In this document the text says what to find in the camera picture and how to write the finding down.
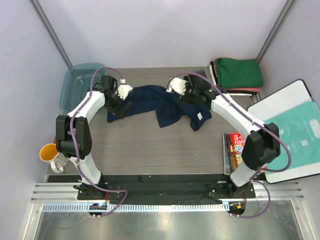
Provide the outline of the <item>navy blue t shirt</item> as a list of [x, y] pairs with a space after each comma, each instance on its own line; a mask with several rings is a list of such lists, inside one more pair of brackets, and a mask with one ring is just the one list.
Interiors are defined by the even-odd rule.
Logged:
[[124, 104], [131, 102], [132, 105], [124, 116], [154, 111], [160, 128], [173, 125], [182, 116], [187, 116], [190, 118], [190, 127], [194, 131], [198, 131], [207, 120], [212, 118], [211, 111], [205, 105], [183, 103], [179, 98], [179, 94], [168, 93], [163, 86], [135, 87], [125, 99]]

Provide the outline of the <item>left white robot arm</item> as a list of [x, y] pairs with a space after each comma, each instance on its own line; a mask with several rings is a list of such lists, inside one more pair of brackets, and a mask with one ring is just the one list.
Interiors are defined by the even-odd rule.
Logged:
[[90, 194], [97, 200], [108, 193], [127, 196], [127, 190], [107, 188], [92, 156], [90, 122], [103, 107], [119, 118], [123, 117], [132, 105], [125, 101], [132, 91], [133, 87], [125, 79], [117, 83], [114, 77], [103, 75], [100, 82], [91, 84], [84, 99], [71, 112], [56, 118], [56, 149], [80, 174], [80, 185], [75, 187], [79, 194]]

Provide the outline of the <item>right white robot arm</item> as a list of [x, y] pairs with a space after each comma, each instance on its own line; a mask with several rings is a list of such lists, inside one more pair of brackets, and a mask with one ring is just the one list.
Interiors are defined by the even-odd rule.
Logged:
[[175, 92], [183, 103], [204, 105], [222, 116], [244, 138], [242, 162], [227, 177], [225, 190], [233, 198], [242, 194], [254, 177], [281, 153], [279, 128], [275, 123], [266, 124], [236, 103], [221, 88], [206, 77], [195, 73], [194, 78], [177, 75], [167, 84], [169, 93]]

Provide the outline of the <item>white folded t shirt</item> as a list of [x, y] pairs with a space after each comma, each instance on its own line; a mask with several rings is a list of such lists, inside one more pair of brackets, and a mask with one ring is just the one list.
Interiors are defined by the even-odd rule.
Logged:
[[216, 69], [216, 61], [212, 60], [209, 63], [209, 72], [212, 78], [212, 81], [215, 85], [219, 85], [219, 78], [218, 78], [218, 74], [217, 74], [217, 69]]

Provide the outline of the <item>green folded t shirt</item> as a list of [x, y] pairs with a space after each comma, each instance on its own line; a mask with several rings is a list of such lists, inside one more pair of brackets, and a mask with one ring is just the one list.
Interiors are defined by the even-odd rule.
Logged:
[[264, 79], [255, 58], [216, 58], [215, 69], [219, 84], [225, 89], [262, 88]]

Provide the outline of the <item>teal plastic bin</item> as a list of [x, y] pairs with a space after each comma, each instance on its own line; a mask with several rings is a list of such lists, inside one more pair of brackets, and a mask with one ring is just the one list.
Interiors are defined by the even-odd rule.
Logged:
[[60, 109], [64, 114], [74, 110], [85, 98], [94, 72], [103, 67], [100, 63], [85, 63], [75, 65], [66, 72], [60, 96]]

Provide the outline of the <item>pink folded t shirt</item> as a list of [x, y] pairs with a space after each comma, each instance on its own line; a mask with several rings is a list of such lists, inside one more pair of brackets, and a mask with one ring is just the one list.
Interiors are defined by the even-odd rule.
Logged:
[[220, 90], [224, 90], [229, 94], [257, 94], [261, 92], [260, 87], [245, 87], [245, 88], [223, 88], [222, 86], [217, 86]]

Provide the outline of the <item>red treehouse book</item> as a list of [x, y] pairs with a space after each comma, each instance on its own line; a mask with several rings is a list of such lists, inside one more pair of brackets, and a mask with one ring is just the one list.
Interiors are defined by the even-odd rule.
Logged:
[[242, 152], [246, 140], [240, 133], [231, 133], [229, 137], [231, 142], [231, 150], [234, 155], [235, 167], [237, 168], [243, 161]]

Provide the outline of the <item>white orange mug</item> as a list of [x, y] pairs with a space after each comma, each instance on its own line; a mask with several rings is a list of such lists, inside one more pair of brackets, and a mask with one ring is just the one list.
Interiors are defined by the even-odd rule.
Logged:
[[64, 167], [68, 164], [69, 159], [57, 150], [55, 143], [49, 143], [42, 147], [39, 152], [39, 158], [49, 163], [52, 171], [56, 174], [62, 174]]

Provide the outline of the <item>white board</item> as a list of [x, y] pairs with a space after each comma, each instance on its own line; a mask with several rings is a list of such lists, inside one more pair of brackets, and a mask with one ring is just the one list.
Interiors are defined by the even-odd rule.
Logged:
[[248, 107], [265, 123], [275, 123], [280, 139], [291, 153], [283, 172], [266, 172], [268, 183], [299, 179], [320, 172], [320, 108], [304, 80], [298, 79]]

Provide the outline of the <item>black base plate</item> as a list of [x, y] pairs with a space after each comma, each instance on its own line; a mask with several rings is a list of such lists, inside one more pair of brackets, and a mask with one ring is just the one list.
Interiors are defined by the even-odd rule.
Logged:
[[204, 199], [254, 199], [256, 193], [252, 183], [242, 187], [231, 185], [229, 177], [223, 174], [158, 174], [158, 175], [103, 175], [97, 184], [107, 190], [96, 189], [90, 184], [81, 183], [79, 175], [50, 175], [49, 183], [73, 183], [79, 200], [120, 200], [128, 191], [127, 201], [133, 199], [160, 199], [161, 197], [202, 197]]

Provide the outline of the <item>aluminium rail frame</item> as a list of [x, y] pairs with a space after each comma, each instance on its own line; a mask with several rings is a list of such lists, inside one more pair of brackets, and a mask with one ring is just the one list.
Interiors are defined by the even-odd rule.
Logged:
[[115, 186], [132, 187], [128, 196], [119, 189], [101, 197], [84, 193], [76, 182], [37, 183], [31, 197], [31, 213], [23, 236], [34, 240], [40, 226], [41, 214], [49, 212], [90, 212], [92, 204], [107, 206], [113, 213], [180, 213], [180, 212], [229, 212], [236, 205], [247, 206], [249, 202], [265, 202], [255, 217], [265, 216], [276, 202], [288, 202], [294, 213], [298, 229], [304, 240], [313, 240], [308, 215], [303, 205], [304, 195], [296, 180], [268, 184], [257, 180], [236, 195], [228, 195], [225, 181], [217, 183], [165, 182], [166, 191], [156, 191], [153, 182], [115, 183]]

